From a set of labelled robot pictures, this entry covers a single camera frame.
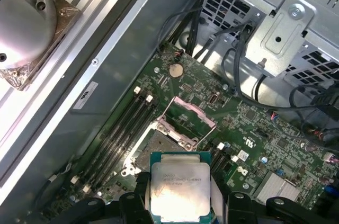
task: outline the screw hole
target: screw hole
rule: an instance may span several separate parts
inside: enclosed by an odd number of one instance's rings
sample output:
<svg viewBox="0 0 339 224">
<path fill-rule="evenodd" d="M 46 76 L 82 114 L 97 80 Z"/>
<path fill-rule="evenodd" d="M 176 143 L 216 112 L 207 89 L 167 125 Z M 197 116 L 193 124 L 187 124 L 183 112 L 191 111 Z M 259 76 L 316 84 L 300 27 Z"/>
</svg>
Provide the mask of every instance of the screw hole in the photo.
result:
<svg viewBox="0 0 339 224">
<path fill-rule="evenodd" d="M 0 53 L 0 62 L 4 62 L 7 59 L 7 55 L 5 53 Z"/>
<path fill-rule="evenodd" d="M 37 7 L 38 10 L 43 11 L 46 8 L 46 3 L 38 2 L 36 7 Z"/>
</svg>

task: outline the black cable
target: black cable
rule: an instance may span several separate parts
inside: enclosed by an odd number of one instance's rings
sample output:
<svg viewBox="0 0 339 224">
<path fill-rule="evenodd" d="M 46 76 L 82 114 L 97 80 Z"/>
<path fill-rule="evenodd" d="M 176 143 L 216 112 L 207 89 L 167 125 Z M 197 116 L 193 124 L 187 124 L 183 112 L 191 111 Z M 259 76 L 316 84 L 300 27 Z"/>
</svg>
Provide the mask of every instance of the black cable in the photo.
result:
<svg viewBox="0 0 339 224">
<path fill-rule="evenodd" d="M 202 5 L 203 5 L 203 0 L 197 0 L 194 7 L 198 7 Z M 187 46 L 186 46 L 186 53 L 189 56 L 193 56 L 194 48 L 197 45 L 199 17 L 200 17 L 200 11 L 196 11 L 193 13 L 190 34 L 189 34 Z"/>
<path fill-rule="evenodd" d="M 166 28 L 167 24 L 170 22 L 170 20 L 176 16 L 180 16 L 180 15 L 183 15 L 183 14 L 188 14 L 188 13 L 191 13 L 191 12 L 195 12 L 195 11 L 199 11 L 199 10 L 202 10 L 202 7 L 199 7 L 199 8 L 192 8 L 192 9 L 189 9 L 189 10 L 185 10 L 185 11 L 181 11 L 181 12 L 177 12 L 177 13 L 174 13 L 172 15 L 170 15 L 164 22 L 164 24 L 162 25 L 162 27 L 160 28 L 160 31 L 158 33 L 158 38 L 157 38 L 157 52 L 160 54 L 160 55 L 171 55 L 173 54 L 172 52 L 170 53 L 162 53 L 161 52 L 161 49 L 160 49 L 160 43 L 162 41 L 162 38 L 163 38 L 163 32 L 164 32 L 164 29 Z"/>
<path fill-rule="evenodd" d="M 174 30 L 174 32 L 168 38 L 168 42 L 171 42 L 173 45 L 176 44 L 178 39 L 180 38 L 182 32 L 186 29 L 189 25 L 190 21 L 192 20 L 192 13 L 188 13 L 184 19 L 180 22 L 178 27 Z"/>
<path fill-rule="evenodd" d="M 300 86 L 297 86 L 296 88 L 294 88 L 291 93 L 290 93 L 290 96 L 289 96 L 289 103 L 291 106 L 296 106 L 296 102 L 295 102 L 295 94 L 297 91 L 303 89 L 303 88 L 313 88 L 315 90 L 318 90 L 318 91 L 321 91 L 321 92 L 324 92 L 326 91 L 326 89 L 320 87 L 320 86 L 317 86 L 317 85 L 300 85 Z M 303 122 L 304 120 L 304 117 L 302 116 L 302 114 L 299 112 L 299 111 L 296 111 L 298 117 L 300 118 L 300 121 L 301 123 Z"/>
<path fill-rule="evenodd" d="M 295 106 L 290 106 L 290 107 L 279 107 L 279 106 L 270 106 L 270 105 L 265 105 L 261 104 L 259 102 L 256 102 L 255 100 L 246 97 L 243 92 L 241 91 L 241 84 L 240 84 L 240 59 L 243 54 L 243 51 L 246 48 L 246 41 L 248 37 L 250 36 L 250 31 L 248 29 L 245 29 L 242 31 L 240 34 L 240 40 L 238 44 L 238 48 L 236 50 L 235 54 L 235 59 L 234 59 L 234 82 L 235 86 L 238 92 L 239 98 L 244 101 L 246 104 L 250 106 L 256 106 L 262 109 L 270 109 L 270 110 L 275 110 L 275 111 L 280 111 L 280 112 L 285 112 L 285 111 L 300 111 L 300 110 L 308 110 L 308 109 L 314 109 L 317 108 L 318 106 L 300 106 L 300 107 L 295 107 Z"/>
<path fill-rule="evenodd" d="M 187 46 L 186 46 L 186 53 L 189 56 L 193 56 L 194 48 L 197 45 L 199 17 L 200 17 L 200 13 L 195 12 L 193 14 L 190 34 L 189 34 Z"/>
<path fill-rule="evenodd" d="M 267 78 L 266 75 L 262 75 L 261 78 L 258 80 L 258 83 L 255 86 L 254 99 L 258 102 L 259 102 L 259 88 L 266 78 Z"/>
<path fill-rule="evenodd" d="M 235 27 L 227 28 L 224 30 L 221 30 L 219 32 L 216 32 L 213 34 L 214 37 L 210 37 L 209 40 L 203 45 L 202 49 L 194 56 L 195 60 L 198 60 L 200 56 L 212 45 L 212 43 L 221 35 L 227 34 L 227 33 L 232 33 L 232 32 L 238 32 L 244 28 L 245 25 L 238 25 Z"/>
<path fill-rule="evenodd" d="M 230 79 L 228 78 L 228 76 L 227 76 L 225 62 L 226 62 L 226 60 L 227 60 L 227 57 L 229 57 L 229 54 L 230 54 L 231 52 L 235 52 L 235 51 L 236 51 L 236 50 L 235 50 L 234 48 L 228 49 L 227 52 L 225 53 L 224 57 L 223 57 L 222 60 L 221 60 L 221 69 L 222 69 L 222 73 L 223 73 L 223 75 L 224 75 L 224 77 L 225 77 L 225 79 L 226 79 L 226 81 L 227 81 L 228 83 L 230 83 L 231 80 L 230 80 Z"/>
</svg>

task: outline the metal panel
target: metal panel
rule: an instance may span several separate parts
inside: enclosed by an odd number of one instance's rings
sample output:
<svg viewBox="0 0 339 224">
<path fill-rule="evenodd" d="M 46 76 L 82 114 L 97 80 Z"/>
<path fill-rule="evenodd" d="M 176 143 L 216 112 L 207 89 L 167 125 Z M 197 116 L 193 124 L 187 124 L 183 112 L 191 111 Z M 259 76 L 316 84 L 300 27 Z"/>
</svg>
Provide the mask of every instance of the metal panel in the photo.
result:
<svg viewBox="0 0 339 224">
<path fill-rule="evenodd" d="M 266 18 L 249 44 L 252 48 L 246 58 L 254 65 L 265 59 L 265 73 L 268 75 L 277 76 L 289 64 L 295 66 L 293 57 L 305 46 L 304 43 L 317 47 L 333 62 L 339 61 L 339 35 L 336 30 L 339 24 L 338 0 L 294 0 L 294 4 L 289 5 L 291 8 L 284 8 L 286 1 L 288 0 L 205 0 L 204 13 L 209 21 L 221 28 L 234 25 L 232 18 L 238 22 L 253 20 L 254 10 L 257 10 L 258 15 L 265 15 Z M 240 2 L 241 8 L 235 6 L 236 2 Z M 295 11 L 301 11 L 303 18 L 295 17 Z M 279 27 L 277 20 L 280 20 L 282 27 Z M 285 25 L 294 30 L 289 32 Z"/>
<path fill-rule="evenodd" d="M 9 150 L 20 151 L 27 142 L 16 142 L 32 117 L 39 111 L 40 106 L 62 79 L 65 85 L 72 81 L 78 70 L 72 75 L 66 73 L 69 66 L 77 58 L 81 49 L 86 45 L 90 36 L 95 32 L 117 0 L 67 0 L 82 10 L 82 16 L 74 27 L 65 36 L 55 49 L 49 60 L 40 69 L 35 80 L 24 92 L 15 91 L 3 81 L 0 83 L 0 166 L 8 166 L 10 162 L 4 157 L 11 155 L 14 159 L 16 153 L 8 154 Z M 84 54 L 81 59 L 88 59 L 91 54 Z M 49 110 L 39 113 L 40 119 L 48 114 Z"/>
<path fill-rule="evenodd" d="M 0 190 L 1 220 L 6 223 L 24 213 L 46 179 L 74 153 L 81 154 L 155 51 L 157 33 L 172 13 L 189 0 L 137 0 L 112 35 L 100 46 L 96 62 L 87 64 L 74 87 L 46 127 L 24 154 Z M 89 82 L 99 83 L 81 110 L 72 109 Z"/>
</svg>

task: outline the capacitor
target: capacitor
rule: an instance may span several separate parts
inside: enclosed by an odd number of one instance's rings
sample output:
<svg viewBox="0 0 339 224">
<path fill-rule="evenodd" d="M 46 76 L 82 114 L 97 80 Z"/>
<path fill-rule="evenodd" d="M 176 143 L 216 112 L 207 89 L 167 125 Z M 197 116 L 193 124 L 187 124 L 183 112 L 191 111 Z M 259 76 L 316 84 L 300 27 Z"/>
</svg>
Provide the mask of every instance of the capacitor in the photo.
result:
<svg viewBox="0 0 339 224">
<path fill-rule="evenodd" d="M 323 177 L 318 178 L 318 182 L 325 184 L 325 185 L 330 185 L 331 183 L 334 183 L 334 179 L 328 176 L 323 176 Z"/>
<path fill-rule="evenodd" d="M 334 196 L 335 198 L 339 198 L 339 191 L 332 186 L 326 185 L 325 188 L 324 188 L 324 191 L 326 191 L 328 194 Z"/>
<path fill-rule="evenodd" d="M 318 148 L 315 145 L 305 145 L 304 150 L 313 153 L 317 150 Z"/>
<path fill-rule="evenodd" d="M 269 159 L 267 159 L 267 157 L 260 157 L 259 160 L 263 164 L 266 164 L 269 161 Z"/>
<path fill-rule="evenodd" d="M 277 175 L 279 176 L 283 176 L 284 175 L 284 170 L 282 170 L 281 168 L 278 169 L 276 172 L 275 172 Z"/>
<path fill-rule="evenodd" d="M 76 200 L 76 198 L 75 198 L 74 195 L 72 195 L 72 196 L 69 197 L 69 200 L 71 200 L 72 202 L 74 202 L 74 201 Z"/>
</svg>

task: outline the green circuit board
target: green circuit board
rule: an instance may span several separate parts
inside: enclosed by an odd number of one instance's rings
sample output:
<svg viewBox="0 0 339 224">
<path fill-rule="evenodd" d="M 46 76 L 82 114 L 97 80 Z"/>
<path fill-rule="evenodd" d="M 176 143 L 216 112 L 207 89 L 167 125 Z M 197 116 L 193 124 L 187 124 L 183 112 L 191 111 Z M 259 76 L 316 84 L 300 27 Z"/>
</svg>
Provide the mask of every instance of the green circuit board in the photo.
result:
<svg viewBox="0 0 339 224">
<path fill-rule="evenodd" d="M 227 146 L 228 152 L 237 157 L 229 161 L 229 167 L 224 171 L 225 181 L 233 191 L 242 191 L 253 196 L 265 176 L 269 172 L 274 172 L 295 186 L 300 191 L 296 201 L 311 209 L 324 187 L 318 179 L 324 176 L 331 177 L 336 172 L 333 164 L 322 160 L 326 152 L 317 148 L 306 151 L 307 142 L 293 140 L 280 133 L 272 124 L 267 110 L 243 103 L 232 90 L 223 87 L 225 81 L 214 72 L 186 54 L 176 56 L 177 51 L 175 47 L 167 46 L 165 52 L 172 52 L 173 55 L 153 56 L 96 136 L 75 172 L 81 173 L 88 165 L 89 156 L 104 136 L 107 136 L 111 124 L 130 102 L 133 90 L 140 87 L 154 96 L 158 102 L 157 108 L 151 114 L 151 120 L 159 117 L 172 98 L 178 96 L 185 102 L 199 107 L 216 123 L 216 129 L 199 145 L 198 150 L 206 148 L 211 142 L 215 145 L 222 142 Z M 180 70 L 172 71 L 170 75 L 173 64 L 179 64 Z M 196 115 L 190 112 L 183 113 L 176 107 L 167 110 L 166 121 L 190 138 L 201 139 L 209 130 Z M 286 133 L 293 136 L 299 134 L 299 131 L 288 123 L 282 120 L 278 120 L 278 123 Z M 266 164 L 260 161 L 262 157 L 267 158 Z M 119 172 L 122 163 L 123 158 L 116 165 L 115 172 Z M 102 192 L 102 198 L 106 201 L 114 199 L 114 193 L 111 192 L 112 187 L 116 187 L 116 182 L 119 183 L 119 187 L 124 187 L 125 191 L 132 190 L 135 186 L 135 178 L 132 176 L 117 176 L 114 180 L 115 182 L 107 185 Z M 68 195 L 70 194 L 75 194 L 78 198 L 86 196 L 75 185 L 72 185 L 72 192 Z"/>
<path fill-rule="evenodd" d="M 232 190 L 253 195 L 268 171 L 278 171 L 281 177 L 300 190 L 297 202 L 311 209 L 324 187 L 318 182 L 318 178 L 332 176 L 336 171 L 333 164 L 322 160 L 325 151 L 305 151 L 306 141 L 284 136 L 274 127 L 265 110 L 248 106 L 232 91 L 224 90 L 222 86 L 225 82 L 221 78 L 186 54 L 179 61 L 184 68 L 183 76 L 177 79 L 171 77 L 168 71 L 170 65 L 176 62 L 175 59 L 174 56 L 155 55 L 134 86 L 146 88 L 158 96 L 159 113 L 163 112 L 174 96 L 198 106 L 217 124 L 216 130 L 206 142 L 228 143 L 235 156 L 240 151 L 248 154 L 246 161 L 239 159 L 232 163 L 232 168 L 225 173 L 225 180 Z M 217 95 L 217 100 L 210 104 L 214 95 Z M 186 127 L 188 123 L 193 122 L 192 119 L 187 119 L 187 122 L 180 117 L 172 116 L 172 119 L 176 124 Z M 281 120 L 279 123 L 286 133 L 292 136 L 299 134 L 299 131 L 288 123 Z M 206 134 L 206 128 L 196 129 L 197 137 L 201 138 Z M 260 162 L 262 157 L 268 159 L 267 164 Z M 241 170 L 248 171 L 246 176 Z"/>
</svg>

